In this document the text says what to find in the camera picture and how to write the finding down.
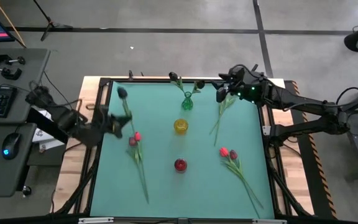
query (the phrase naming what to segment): glass vase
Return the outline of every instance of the glass vase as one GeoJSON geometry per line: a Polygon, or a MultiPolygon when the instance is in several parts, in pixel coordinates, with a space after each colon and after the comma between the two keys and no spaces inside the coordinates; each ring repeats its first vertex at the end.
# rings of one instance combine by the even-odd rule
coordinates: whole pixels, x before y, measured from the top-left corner
{"type": "Polygon", "coordinates": [[[193,108],[193,100],[191,100],[191,93],[189,91],[185,93],[185,99],[181,103],[181,107],[184,110],[191,110],[193,108]]]}

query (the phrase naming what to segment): gray floor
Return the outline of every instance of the gray floor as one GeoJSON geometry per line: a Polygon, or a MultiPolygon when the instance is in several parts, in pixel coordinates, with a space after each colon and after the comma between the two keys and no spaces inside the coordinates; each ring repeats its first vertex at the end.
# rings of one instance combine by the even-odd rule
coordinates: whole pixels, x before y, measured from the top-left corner
{"type": "MultiPolygon", "coordinates": [[[[251,0],[40,0],[53,19],[75,27],[256,29],[251,0]]],[[[0,0],[17,26],[43,26],[30,0],[0,0]]],[[[358,25],[358,0],[260,0],[265,29],[351,30],[358,25]]],[[[0,19],[7,24],[0,13],[0,19]]],[[[257,34],[21,33],[28,47],[48,48],[47,72],[74,100],[86,75],[135,74],[216,76],[236,63],[264,60],[257,34]]],[[[302,95],[335,100],[343,89],[358,86],[358,54],[340,35],[266,35],[275,78],[298,82],[302,95]]],[[[16,43],[0,47],[20,47],[16,43]]],[[[54,92],[57,101],[62,99],[54,92]]],[[[358,221],[358,181],[345,176],[358,170],[345,136],[315,134],[338,218],[358,221]]],[[[0,199],[0,218],[48,212],[57,170],[35,170],[27,181],[37,195],[0,199]]]]}

